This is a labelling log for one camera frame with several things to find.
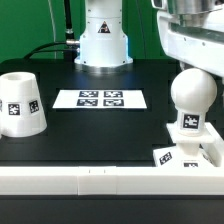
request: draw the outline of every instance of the white paper sheet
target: white paper sheet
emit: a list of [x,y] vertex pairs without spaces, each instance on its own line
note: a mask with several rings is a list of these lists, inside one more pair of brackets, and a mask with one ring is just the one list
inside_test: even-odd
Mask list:
[[146,109],[141,90],[60,90],[53,108]]

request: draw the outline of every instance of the white ball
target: white ball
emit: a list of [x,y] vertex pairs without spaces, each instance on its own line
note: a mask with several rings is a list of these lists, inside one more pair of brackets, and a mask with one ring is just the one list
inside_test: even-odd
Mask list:
[[173,81],[171,96],[177,109],[207,112],[217,95],[214,79],[205,71],[191,68]]

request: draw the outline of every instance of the cup rim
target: cup rim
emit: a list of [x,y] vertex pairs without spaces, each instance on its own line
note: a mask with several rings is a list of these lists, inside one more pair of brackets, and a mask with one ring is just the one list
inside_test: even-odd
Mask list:
[[1,79],[7,81],[27,81],[35,78],[35,75],[31,72],[9,72],[1,76]]

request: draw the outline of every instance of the background wall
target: background wall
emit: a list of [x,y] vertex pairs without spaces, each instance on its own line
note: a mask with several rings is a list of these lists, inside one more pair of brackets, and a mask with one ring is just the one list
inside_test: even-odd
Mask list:
[[[65,40],[63,0],[51,0],[56,24],[56,39]],[[164,59],[156,25],[156,10],[150,0],[123,0],[123,30],[129,37],[129,55],[134,59]],[[35,47],[53,42],[48,0],[0,1],[0,62],[21,58]],[[79,38],[85,29],[84,0],[71,0],[73,29]],[[53,53],[35,58],[53,58]]]

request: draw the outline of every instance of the black tabletop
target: black tabletop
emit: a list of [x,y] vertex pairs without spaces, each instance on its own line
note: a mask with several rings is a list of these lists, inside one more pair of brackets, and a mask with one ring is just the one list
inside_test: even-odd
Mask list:
[[[32,137],[3,136],[0,164],[144,166],[153,165],[153,149],[172,145],[166,123],[177,115],[170,97],[176,61],[137,60],[130,71],[94,75],[61,60],[10,60],[0,65],[2,74],[9,71],[36,75],[48,126]],[[219,92],[207,121],[223,134],[221,78],[215,79]],[[62,89],[142,90],[147,109],[53,109]]]
[[[0,72],[36,75],[47,129],[0,140],[0,166],[153,166],[153,149],[173,145],[167,122],[177,112],[170,97],[180,72],[174,60],[136,60],[133,69],[94,75],[62,60],[9,60]],[[206,120],[224,137],[223,86]],[[53,109],[59,90],[142,90],[147,109]],[[216,223],[223,197],[215,196],[1,196],[0,223]]]

